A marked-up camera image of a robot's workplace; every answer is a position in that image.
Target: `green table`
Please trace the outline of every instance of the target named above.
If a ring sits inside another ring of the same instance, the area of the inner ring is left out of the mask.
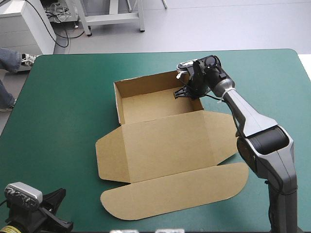
[[[311,230],[311,83],[293,50],[49,55],[37,59],[0,137],[0,190],[22,181],[43,193],[67,189],[58,216],[75,231],[185,228],[268,231],[268,187],[250,172],[237,196],[138,221],[111,216],[100,194],[123,185],[98,176],[95,142],[118,127],[113,81],[174,70],[209,54],[220,57],[237,91],[275,118],[295,140],[299,226]],[[203,98],[206,110],[229,112]],[[238,154],[226,163],[242,161]],[[0,209],[0,219],[8,210]]]

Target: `jeans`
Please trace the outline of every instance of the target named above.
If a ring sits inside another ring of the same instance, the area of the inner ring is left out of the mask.
[[[0,69],[17,72],[21,64],[21,53],[0,48]],[[14,104],[14,97],[8,93],[0,80],[0,108],[9,108]]]

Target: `white floor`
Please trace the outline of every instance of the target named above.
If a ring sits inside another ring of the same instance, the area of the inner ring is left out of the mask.
[[[117,53],[199,50],[296,50],[311,77],[311,0],[144,0],[146,31],[138,23],[93,26],[54,53]],[[84,0],[89,15],[107,14],[108,0]],[[119,10],[127,11],[126,0]],[[83,31],[67,25],[70,36]],[[27,73],[0,72],[6,88],[17,97]],[[9,117],[0,113],[0,133]]]

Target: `shoe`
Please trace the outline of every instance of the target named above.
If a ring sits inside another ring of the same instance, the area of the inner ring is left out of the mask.
[[[0,112],[11,112],[15,106],[16,99],[14,99],[14,103],[8,108],[0,108]]]
[[[30,54],[25,53],[25,58],[21,60],[21,65],[25,67],[32,67],[35,63],[35,59],[38,56],[39,55],[30,55]]]

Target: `open cardboard box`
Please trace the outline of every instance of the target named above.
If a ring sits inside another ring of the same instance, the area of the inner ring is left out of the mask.
[[[176,75],[114,83],[121,126],[97,141],[96,154],[102,179],[132,183],[101,196],[118,218],[140,219],[224,200],[246,183],[244,163],[216,166],[237,152],[232,116],[204,111],[200,99],[175,99],[174,91],[182,86]],[[203,185],[211,177],[209,187]]]

